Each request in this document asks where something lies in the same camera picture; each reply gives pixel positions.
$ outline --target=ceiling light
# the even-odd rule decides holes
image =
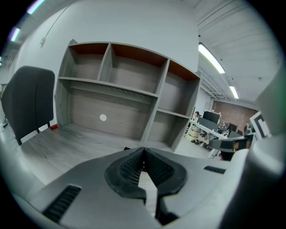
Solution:
[[[223,67],[203,44],[200,43],[198,45],[198,50],[212,63],[212,65],[216,68],[216,70],[218,70],[219,73],[225,73]]]
[[[45,0],[37,0],[31,7],[27,10],[27,13],[32,14],[34,11],[44,2]]]
[[[11,41],[15,41],[16,40],[16,37],[18,36],[19,32],[20,32],[19,28],[16,28],[14,30],[14,33],[13,33],[12,38],[11,38]]]
[[[236,88],[234,86],[229,86],[229,88],[231,89],[231,92],[233,93],[234,98],[238,98],[238,95],[236,93]]]

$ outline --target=gray floor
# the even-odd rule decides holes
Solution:
[[[1,107],[0,121],[2,122],[3,119],[4,114]],[[44,135],[42,138],[45,138],[45,141],[49,141],[48,138],[52,137],[54,134],[56,134],[56,132],[51,131],[48,135]],[[25,139],[22,139],[22,142],[27,141],[27,139],[34,135],[36,136],[32,140],[34,142],[32,147],[40,147],[41,144],[37,144],[37,141],[42,140],[42,133],[39,135],[37,135],[37,133],[32,133]],[[60,139],[57,137],[57,140],[65,146],[64,138]],[[38,151],[44,153],[34,153],[33,151],[37,149],[32,150],[29,148],[31,145],[29,145],[28,142],[22,145],[25,147],[18,148],[17,141],[15,140],[10,127],[7,126],[4,131],[0,133],[0,169],[10,191],[18,194],[28,201],[31,196],[38,192],[42,187],[75,165],[92,158],[101,157],[123,150],[122,147],[114,148],[107,145],[100,145],[97,150],[91,150],[91,148],[94,148],[92,143],[89,145],[88,142],[82,139],[77,139],[77,141],[78,142],[75,142],[75,144],[79,144],[80,141],[84,141],[86,153],[77,152],[76,145],[64,147],[67,148],[67,150],[63,150],[61,151],[61,154],[57,155],[55,154],[56,151],[49,151],[48,146],[44,150],[41,149]],[[209,151],[191,143],[186,138],[182,138],[175,153],[189,157],[207,158]],[[147,173],[141,173],[139,186],[146,190],[146,207],[148,211],[154,215],[156,209],[157,189]]]

